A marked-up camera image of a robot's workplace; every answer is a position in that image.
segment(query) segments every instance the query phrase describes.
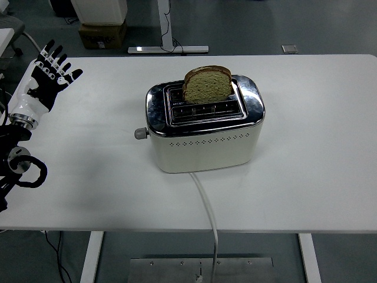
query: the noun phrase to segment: toaster base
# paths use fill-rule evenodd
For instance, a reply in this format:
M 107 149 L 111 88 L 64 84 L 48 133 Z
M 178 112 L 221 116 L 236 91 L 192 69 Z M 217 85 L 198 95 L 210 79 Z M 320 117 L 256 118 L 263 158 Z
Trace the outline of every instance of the toaster base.
M 262 124 L 185 137 L 161 137 L 150 132 L 150 137 L 161 170 L 167 173 L 196 172 L 248 162 Z

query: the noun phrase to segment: gray floor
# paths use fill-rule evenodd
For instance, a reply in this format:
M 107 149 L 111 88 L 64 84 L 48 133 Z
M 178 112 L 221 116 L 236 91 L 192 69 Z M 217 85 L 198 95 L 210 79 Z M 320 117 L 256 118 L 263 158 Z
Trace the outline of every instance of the gray floor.
M 13 0 L 9 11 L 40 46 L 53 38 L 70 57 L 129 56 L 130 46 L 159 46 L 157 1 L 127 3 L 119 50 L 86 50 L 80 23 L 67 25 L 47 0 Z M 171 0 L 173 36 L 182 45 L 209 45 L 209 55 L 282 54 L 282 44 L 296 44 L 300 54 L 377 55 L 376 15 L 374 0 Z M 25 38 L 16 45 L 24 55 L 3 72 L 10 93 L 37 56 Z M 58 232 L 50 233 L 56 244 Z M 64 232 L 62 263 L 73 282 L 80 281 L 88 239 L 89 232 Z M 377 282 L 377 235 L 320 234 L 313 242 L 322 282 Z M 132 257 L 209 255 L 211 249 L 210 233 L 106 233 L 96 282 L 127 282 Z M 271 257 L 277 282 L 305 282 L 296 235 L 221 234 L 219 252 Z M 0 233 L 1 282 L 60 282 L 55 260 L 39 231 Z

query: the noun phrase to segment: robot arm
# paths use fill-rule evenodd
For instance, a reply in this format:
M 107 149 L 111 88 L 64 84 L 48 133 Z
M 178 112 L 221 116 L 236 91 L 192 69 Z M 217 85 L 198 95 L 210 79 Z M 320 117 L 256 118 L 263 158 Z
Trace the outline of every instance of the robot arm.
M 18 90 L 17 105 L 9 114 L 11 123 L 5 124 L 8 118 L 5 115 L 4 123 L 0 126 L 0 176 L 3 176 L 0 180 L 0 212 L 7 209 L 5 196 L 15 185 L 38 187 L 46 179 L 46 165 L 31 156 L 26 148 L 18 146 L 18 142 L 30 139 L 30 131 L 38 126 L 42 115 L 51 111 L 58 93 L 82 74 L 81 69 L 70 73 L 70 63 L 62 65 L 67 55 L 63 54 L 57 58 L 62 51 L 61 45 L 49 55 L 54 43 L 54 40 L 51 40 L 44 47 L 35 60 L 34 69 L 25 88 Z M 39 167 L 39 178 L 33 183 L 20 181 L 31 163 Z
M 58 93 L 82 74 L 81 69 L 69 73 L 70 63 L 62 65 L 67 59 L 66 54 L 57 59 L 63 49 L 61 45 L 48 55 L 54 43 L 54 40 L 51 40 L 43 48 L 35 60 L 28 84 L 18 91 L 18 104 L 9 117 L 12 124 L 23 124 L 29 130 L 35 129 L 42 115 L 51 111 Z

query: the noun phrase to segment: cardboard box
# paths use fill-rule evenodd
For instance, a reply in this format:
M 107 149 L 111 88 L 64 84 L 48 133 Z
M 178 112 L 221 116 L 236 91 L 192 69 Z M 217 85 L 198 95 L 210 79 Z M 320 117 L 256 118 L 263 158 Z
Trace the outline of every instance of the cardboard box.
M 127 24 L 121 25 L 84 25 L 78 33 L 85 48 L 88 49 L 115 49 L 121 48 Z

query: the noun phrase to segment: toaster knob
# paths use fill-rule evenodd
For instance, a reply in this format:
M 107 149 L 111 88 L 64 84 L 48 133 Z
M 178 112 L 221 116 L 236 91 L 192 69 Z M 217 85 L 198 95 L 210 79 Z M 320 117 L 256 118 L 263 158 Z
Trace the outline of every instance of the toaster knob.
M 139 128 L 135 131 L 135 138 L 137 140 L 146 139 L 148 135 L 149 131 L 147 130 L 147 128 Z

